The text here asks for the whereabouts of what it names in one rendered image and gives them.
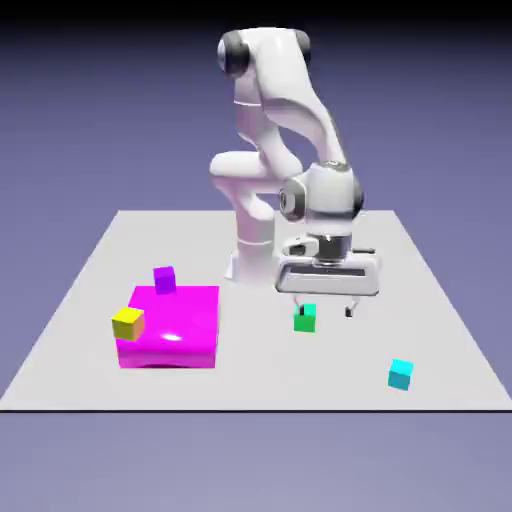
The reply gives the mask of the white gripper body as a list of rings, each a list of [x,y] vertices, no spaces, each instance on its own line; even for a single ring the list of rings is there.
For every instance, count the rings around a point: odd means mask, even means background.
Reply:
[[[275,288],[280,293],[375,296],[380,290],[381,258],[374,252],[349,251],[344,259],[283,256]]]

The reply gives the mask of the small green cube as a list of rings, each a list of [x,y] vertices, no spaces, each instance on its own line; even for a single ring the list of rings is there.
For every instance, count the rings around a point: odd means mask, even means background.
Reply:
[[[316,305],[302,303],[304,314],[293,317],[293,328],[296,332],[314,333],[316,331]]]

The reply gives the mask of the small cyan cube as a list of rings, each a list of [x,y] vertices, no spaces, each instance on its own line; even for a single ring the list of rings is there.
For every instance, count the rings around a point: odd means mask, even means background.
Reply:
[[[409,361],[393,359],[388,372],[388,386],[407,391],[410,386],[414,364]]]

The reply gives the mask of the small purple cube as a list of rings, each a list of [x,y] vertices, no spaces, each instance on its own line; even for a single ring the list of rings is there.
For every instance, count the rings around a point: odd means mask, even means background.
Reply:
[[[176,277],[172,266],[156,267],[153,269],[154,287],[158,295],[176,292]]]

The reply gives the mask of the small yellow cube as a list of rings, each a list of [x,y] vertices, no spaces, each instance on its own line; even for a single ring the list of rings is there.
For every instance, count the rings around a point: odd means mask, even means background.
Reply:
[[[144,311],[123,307],[111,319],[115,339],[134,342],[145,329]]]

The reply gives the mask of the large magenta box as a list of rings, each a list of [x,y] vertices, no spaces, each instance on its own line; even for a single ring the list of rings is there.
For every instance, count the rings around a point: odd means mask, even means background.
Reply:
[[[128,303],[144,312],[145,328],[137,340],[116,340],[122,368],[213,368],[219,331],[219,288],[179,286],[159,294],[137,286]]]

